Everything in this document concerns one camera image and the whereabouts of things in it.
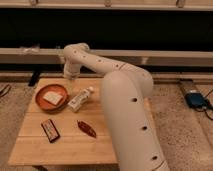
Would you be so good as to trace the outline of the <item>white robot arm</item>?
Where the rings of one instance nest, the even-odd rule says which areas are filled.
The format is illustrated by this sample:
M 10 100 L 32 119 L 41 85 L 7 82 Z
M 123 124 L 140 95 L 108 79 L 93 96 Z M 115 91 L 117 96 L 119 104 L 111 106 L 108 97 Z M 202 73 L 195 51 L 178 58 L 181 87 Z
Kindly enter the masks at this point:
M 153 90 L 151 74 L 135 65 L 90 52 L 85 43 L 67 45 L 64 76 L 85 66 L 103 76 L 100 99 L 120 171 L 170 171 L 144 98 Z

